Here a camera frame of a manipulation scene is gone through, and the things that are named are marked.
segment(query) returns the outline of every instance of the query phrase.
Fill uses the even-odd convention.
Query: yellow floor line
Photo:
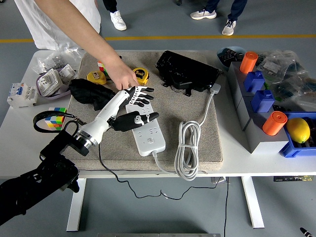
[[[216,39],[284,39],[284,38],[316,38],[316,35],[234,35],[234,36],[133,36],[105,37],[105,40],[216,40]],[[33,39],[0,39],[0,43],[27,43]]]

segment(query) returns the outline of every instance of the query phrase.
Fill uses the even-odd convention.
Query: black pants
[[[116,0],[103,0],[105,8],[111,12],[114,13],[117,11],[117,1]]]
[[[208,0],[205,9],[208,12],[213,12],[216,9],[219,1],[220,0]],[[246,4],[247,0],[234,0],[231,8],[231,13],[228,15],[228,19],[236,21],[238,17],[241,15],[242,11],[244,10]]]

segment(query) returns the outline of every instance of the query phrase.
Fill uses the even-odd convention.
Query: human arm
[[[68,0],[35,0],[38,7],[75,43],[106,67],[117,89],[138,86],[135,73]]]

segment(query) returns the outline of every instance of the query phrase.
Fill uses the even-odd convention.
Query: power outlet
[[[147,115],[154,112],[151,104],[145,105],[144,107],[139,107],[138,105],[126,105],[125,108],[128,113],[138,111],[140,115]],[[165,150],[166,142],[157,119],[133,129],[132,131],[138,152],[141,156],[146,157],[151,155],[153,151],[159,153]]]

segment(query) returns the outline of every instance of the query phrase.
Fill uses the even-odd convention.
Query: white table
[[[209,65],[216,64],[216,53],[203,53]],[[47,57],[49,50],[36,52],[25,72],[22,82],[35,86],[38,75],[32,70],[37,57]],[[222,168],[216,171],[200,172],[197,177],[241,177],[253,228],[263,228],[263,220],[257,201],[252,176],[293,176],[316,175],[316,156],[285,158],[280,154],[252,155],[248,152],[247,140],[242,132],[227,80],[220,77],[220,92],[214,97],[219,134],[223,151]],[[36,132],[33,118],[36,114],[48,110],[49,107],[68,107],[71,96],[57,100],[39,98],[34,107],[19,109],[9,108],[0,128],[0,178],[8,179],[20,176],[35,169],[40,164],[40,151],[54,138],[54,134]],[[119,177],[177,177],[157,171],[117,171]],[[85,181],[87,178],[113,178],[107,171],[81,171],[79,174],[80,192],[74,194],[68,231],[76,231],[79,226],[80,211],[83,201]]]

